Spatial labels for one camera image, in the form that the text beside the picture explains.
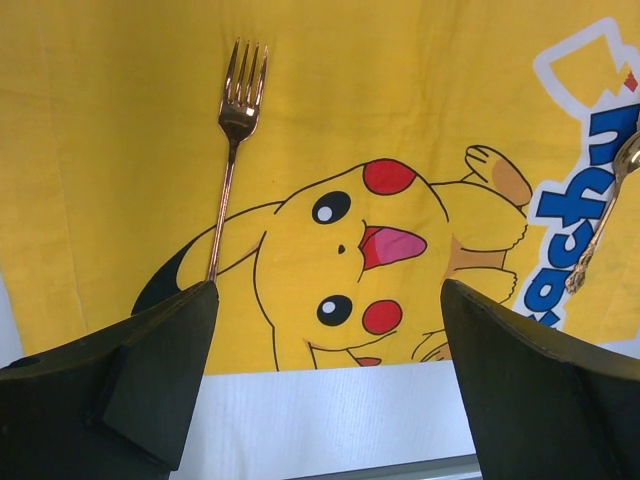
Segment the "black object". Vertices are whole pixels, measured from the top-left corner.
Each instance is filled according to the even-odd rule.
[[[203,282],[0,370],[0,478],[166,480],[177,470],[218,310]]]
[[[640,479],[640,361],[453,280],[441,303],[483,478]]]

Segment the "gold spoon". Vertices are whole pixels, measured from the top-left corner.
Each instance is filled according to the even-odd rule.
[[[573,272],[571,272],[571,275],[567,277],[565,287],[567,287],[567,291],[569,293],[576,293],[584,284],[587,267],[589,266],[589,262],[596,251],[596,245],[602,236],[604,226],[606,225],[607,220],[609,220],[613,207],[618,200],[622,182],[627,175],[635,172],[638,168],[640,168],[640,132],[634,133],[631,138],[622,145],[613,159],[613,174],[615,176],[613,195],[609,205],[607,206],[607,210],[602,216],[602,220],[600,220],[600,223],[598,224],[598,228],[591,238],[591,241],[587,245],[587,248],[585,248],[582,255],[580,255],[578,263],[576,263],[576,266],[573,268]]]

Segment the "fork tines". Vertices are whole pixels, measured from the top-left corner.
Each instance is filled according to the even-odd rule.
[[[251,62],[251,70],[249,71],[249,80],[246,85],[243,85],[244,74],[247,66],[247,56],[249,55],[249,45],[251,42],[247,42],[244,48],[244,55],[242,56],[242,64],[240,65],[240,72],[236,81],[235,88],[231,88],[233,83],[233,76],[236,68],[236,58],[238,57],[238,46],[240,45],[240,39],[236,40],[236,44],[233,47],[233,53],[231,54],[231,60],[229,61],[229,69],[227,70],[227,79],[224,84],[223,102],[232,103],[240,106],[248,106],[252,108],[260,107],[262,101],[262,89],[264,87],[264,78],[267,74],[267,53],[268,47],[264,47],[264,54],[262,55],[262,65],[260,66],[260,75],[258,77],[258,83],[255,88],[255,94],[253,93],[254,77],[256,72],[256,63],[258,60],[258,53],[260,51],[260,44],[256,44],[255,51],[253,53],[253,61]]]

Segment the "pikachu mouth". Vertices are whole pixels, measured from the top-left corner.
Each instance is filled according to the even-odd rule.
[[[356,358],[356,362],[361,367],[377,367],[382,363],[382,359],[378,357],[360,357]]]
[[[358,248],[364,257],[363,271],[367,271],[418,257],[427,249],[427,242],[404,230],[366,226]]]

